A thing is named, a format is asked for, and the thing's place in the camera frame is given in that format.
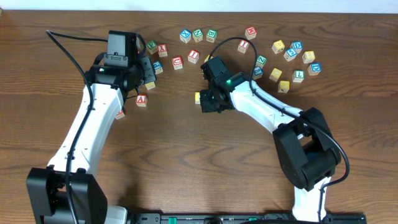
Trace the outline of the yellow C block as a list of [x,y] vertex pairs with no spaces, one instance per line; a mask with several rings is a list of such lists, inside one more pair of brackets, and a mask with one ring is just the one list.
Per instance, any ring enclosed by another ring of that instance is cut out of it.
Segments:
[[198,105],[200,104],[200,93],[199,92],[195,93],[195,103]]

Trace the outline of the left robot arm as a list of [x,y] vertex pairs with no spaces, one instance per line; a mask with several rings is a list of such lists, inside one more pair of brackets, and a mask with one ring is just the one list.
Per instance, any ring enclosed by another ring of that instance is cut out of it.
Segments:
[[111,30],[89,70],[47,35],[72,61],[83,77],[81,105],[71,128],[46,168],[32,168],[26,185],[36,223],[134,223],[126,207],[109,205],[96,176],[110,127],[130,97],[143,84],[156,80],[155,68],[140,34]]

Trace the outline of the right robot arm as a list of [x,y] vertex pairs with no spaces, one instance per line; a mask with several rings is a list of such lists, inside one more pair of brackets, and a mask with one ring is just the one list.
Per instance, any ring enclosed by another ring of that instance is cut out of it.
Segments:
[[219,57],[202,64],[201,70],[208,81],[208,89],[200,92],[202,111],[238,110],[272,133],[280,167],[294,186],[294,218],[323,221],[326,190],[341,162],[323,114],[316,108],[303,111],[279,101],[249,75],[233,74]]

